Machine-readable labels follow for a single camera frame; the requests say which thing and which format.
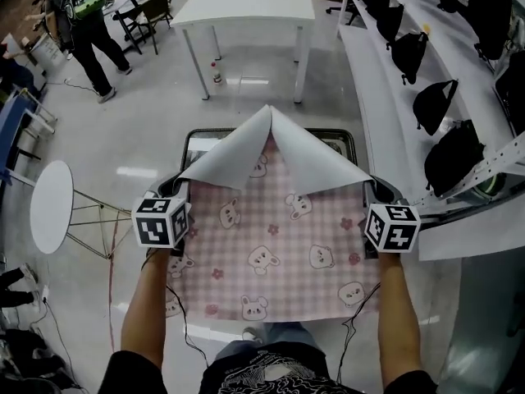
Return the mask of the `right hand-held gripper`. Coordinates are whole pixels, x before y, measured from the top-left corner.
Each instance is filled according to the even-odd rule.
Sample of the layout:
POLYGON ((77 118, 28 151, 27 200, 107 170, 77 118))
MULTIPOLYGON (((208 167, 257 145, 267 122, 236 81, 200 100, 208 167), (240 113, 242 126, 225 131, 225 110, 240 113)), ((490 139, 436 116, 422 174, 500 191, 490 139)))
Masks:
POLYGON ((366 259, 413 250, 421 218, 401 192, 378 176, 364 182, 363 243, 366 259))

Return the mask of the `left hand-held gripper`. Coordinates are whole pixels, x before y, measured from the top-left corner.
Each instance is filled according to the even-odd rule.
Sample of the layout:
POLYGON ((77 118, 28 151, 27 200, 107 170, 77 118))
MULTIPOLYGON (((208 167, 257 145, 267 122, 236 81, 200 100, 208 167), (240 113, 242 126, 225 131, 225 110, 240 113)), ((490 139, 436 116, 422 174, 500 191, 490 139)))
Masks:
POLYGON ((172 249, 181 257, 190 229, 189 180, 181 174, 168 177, 157 188, 135 200, 131 212, 140 247, 172 249))

